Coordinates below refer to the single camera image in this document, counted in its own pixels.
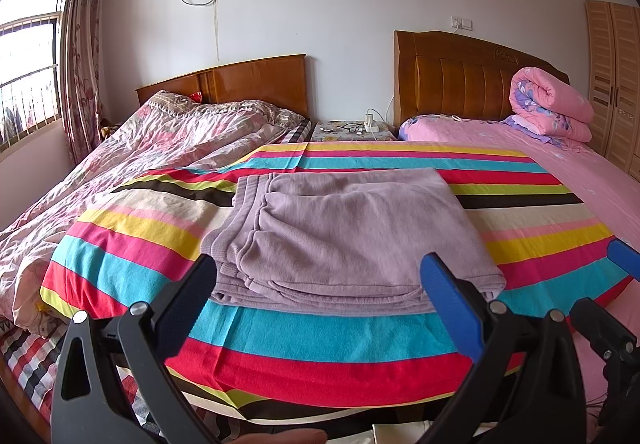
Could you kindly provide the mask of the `person's left hand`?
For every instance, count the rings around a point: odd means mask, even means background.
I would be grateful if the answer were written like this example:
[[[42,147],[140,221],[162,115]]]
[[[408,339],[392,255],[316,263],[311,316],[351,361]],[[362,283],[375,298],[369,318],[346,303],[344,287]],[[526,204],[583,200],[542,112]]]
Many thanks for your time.
[[[279,433],[253,433],[240,436],[232,444],[326,444],[326,432],[318,429],[295,429]]]

